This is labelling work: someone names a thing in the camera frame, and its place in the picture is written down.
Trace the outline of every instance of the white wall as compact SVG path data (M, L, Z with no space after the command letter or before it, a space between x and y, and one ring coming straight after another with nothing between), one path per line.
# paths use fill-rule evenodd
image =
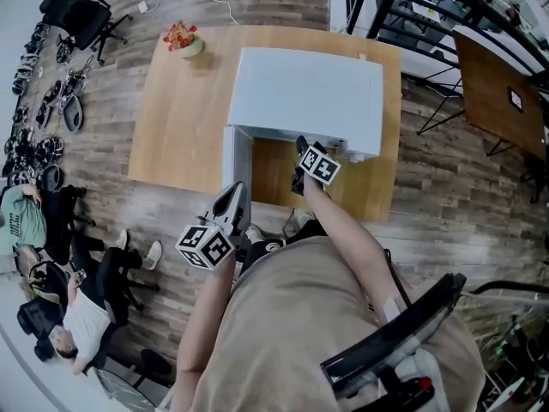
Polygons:
M42 0L0 0L0 144L9 137L11 119L17 97L11 92L13 76L19 57L33 33L34 25L42 19L38 9ZM0 151L0 165L5 155Z
M18 281L18 276L0 277L0 410L128 412L106 396L92 371L88 377L74 376L60 358L38 360L36 339L17 323L17 310L25 302Z

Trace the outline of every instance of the black office chair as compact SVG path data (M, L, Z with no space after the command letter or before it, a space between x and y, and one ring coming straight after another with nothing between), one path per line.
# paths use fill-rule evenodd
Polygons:
M105 61L101 54L107 39L118 39L123 44L128 42L112 31L126 18L133 20L131 15L126 14L120 20L113 21L110 7L105 0L44 0L39 8L44 14L42 22L64 29L74 38L74 41L63 39L62 42L75 45L81 51L91 45L95 52L99 45L97 61L102 65Z

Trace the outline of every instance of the black pants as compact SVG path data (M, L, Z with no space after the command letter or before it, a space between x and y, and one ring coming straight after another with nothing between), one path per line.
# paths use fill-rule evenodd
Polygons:
M139 269L142 264L137 251L123 251L117 247L107 249L101 262L92 258L89 252L104 251L105 246L100 239L90 238L81 233L72 237L72 258L76 270L84 270L86 279L82 281L80 290L97 306L105 309L105 300L111 306L124 303L123 277L118 269Z
M58 192L42 191L42 213L45 217L44 250L59 265L69 261L70 239L74 229L77 189L65 186Z
M320 224L320 221L318 220L308 220L305 225L297 232L295 235L293 235L291 238L288 238L286 241L287 245L290 245L292 243L295 243L296 241L300 241L302 239L310 238L310 237L316 237L316 236L328 236L326 235L326 232L324 232L324 229L322 225ZM251 248L248 250L248 253L246 254L246 259L242 263L242 269L240 270L240 275L242 275L247 269L251 267L259 258L267 255L272 250L267 250L267 246L271 245L273 243L278 244L280 247L282 247L283 243L281 239L266 239L264 241L257 241L256 243L251 245Z

